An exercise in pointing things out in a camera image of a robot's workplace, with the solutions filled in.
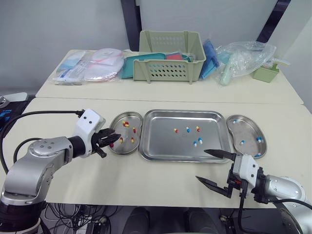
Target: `blue package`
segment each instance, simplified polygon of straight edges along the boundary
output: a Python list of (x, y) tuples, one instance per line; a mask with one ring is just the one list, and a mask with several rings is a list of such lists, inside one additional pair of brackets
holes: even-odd
[(64, 62), (58, 67), (57, 72), (71, 69), (79, 63), (82, 57), (86, 54), (85, 50), (76, 51), (70, 54)]
[(205, 79), (219, 66), (214, 46), (211, 44), (210, 40), (205, 41), (203, 48), (206, 55), (206, 61), (204, 61), (203, 67), (201, 68), (199, 75), (200, 79)]

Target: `black cable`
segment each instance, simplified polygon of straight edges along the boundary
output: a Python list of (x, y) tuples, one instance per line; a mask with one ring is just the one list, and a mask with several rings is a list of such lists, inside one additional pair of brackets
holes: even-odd
[(20, 150), (20, 148), (21, 148), (24, 144), (26, 144), (27, 142), (32, 141), (32, 140), (41, 140), (41, 139), (42, 139), (42, 138), (37, 138), (37, 137), (35, 137), (35, 138), (29, 138), (29, 139), (23, 141), (21, 144), (19, 144), (19, 145), (16, 147), (16, 149), (15, 149), (15, 151), (14, 151), (14, 154), (13, 154), (13, 163), (16, 163), (16, 161), (18, 160), (18, 153), (19, 153), (19, 150)]
[(308, 207), (310, 210), (312, 210), (312, 205), (310, 205), (304, 201), (297, 200), (297, 199), (281, 199), (281, 200), (274, 200), (274, 201), (271, 200), (269, 202), (272, 202), (272, 203), (294, 202), (294, 203), (298, 203), (300, 205), (303, 205), (305, 207)]
[(113, 215), (115, 215), (116, 213), (117, 213), (117, 210), (118, 210), (118, 206), (116, 206), (116, 209), (115, 209), (115, 211), (111, 214), (111, 215), (108, 215), (107, 217), (112, 217)]
[(4, 159), (4, 155), (3, 155), (3, 139), (4, 139), (4, 134), (6, 132), (6, 130), (15, 123), (16, 120), (25, 117), (25, 116), (30, 116), (30, 115), (38, 115), (38, 114), (76, 114), (78, 116), (81, 116), (83, 113), (83, 111), (33, 111), (33, 112), (28, 112), (25, 114), (22, 114), (20, 116), (14, 117), (11, 120), (9, 120), (7, 122), (7, 124), (4, 125), (4, 127), (2, 128), (1, 132), (0, 132), (0, 161), (2, 164), (2, 167), (4, 169), (4, 172), (6, 174), (8, 174), (8, 167), (5, 163), (5, 159)]
[(45, 225), (42, 219), (40, 220), (40, 226), (44, 234), (51, 234), (50, 230), (48, 229), (47, 225)]
[(60, 227), (60, 226), (63, 226), (63, 224), (58, 224), (58, 225), (56, 225), (56, 226), (53, 226), (52, 228), (49, 228), (49, 230), (52, 230), (52, 229), (54, 229), (54, 228), (58, 228), (58, 227)]

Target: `rectangular metal tray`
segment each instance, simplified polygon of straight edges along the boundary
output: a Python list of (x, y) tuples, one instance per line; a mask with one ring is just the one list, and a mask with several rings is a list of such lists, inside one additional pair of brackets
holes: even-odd
[(147, 160), (225, 163), (206, 149), (232, 152), (224, 117), (215, 111), (151, 110), (143, 119), (139, 151)]

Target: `robotic arm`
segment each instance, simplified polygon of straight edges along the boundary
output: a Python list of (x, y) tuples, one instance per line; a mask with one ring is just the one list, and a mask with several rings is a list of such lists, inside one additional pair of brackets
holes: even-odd
[(287, 233), (312, 234), (312, 206), (301, 184), (287, 176), (264, 175), (262, 167), (249, 155), (240, 156), (222, 150), (205, 152), (234, 161), (228, 175), (228, 187), (220, 188), (215, 182), (197, 176), (206, 187), (228, 198), (231, 198), (233, 189), (240, 190), (241, 210), (245, 197), (252, 193), (256, 202), (272, 202), (279, 209)]
[(36, 232), (53, 174), (75, 157), (88, 157), (120, 138), (113, 129), (103, 129), (99, 114), (86, 110), (79, 118), (74, 137), (35, 141), (24, 157), (9, 170), (0, 198), (0, 232)]

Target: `plastic basket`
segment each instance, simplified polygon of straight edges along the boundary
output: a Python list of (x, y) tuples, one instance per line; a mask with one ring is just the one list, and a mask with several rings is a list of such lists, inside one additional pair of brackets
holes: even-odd
[(186, 60), (135, 60), (133, 79), (188, 81), (190, 84), (199, 79), (206, 56), (197, 32), (154, 32), (144, 30), (140, 33), (140, 52), (172, 53), (180, 51), (196, 55), (194, 62)]

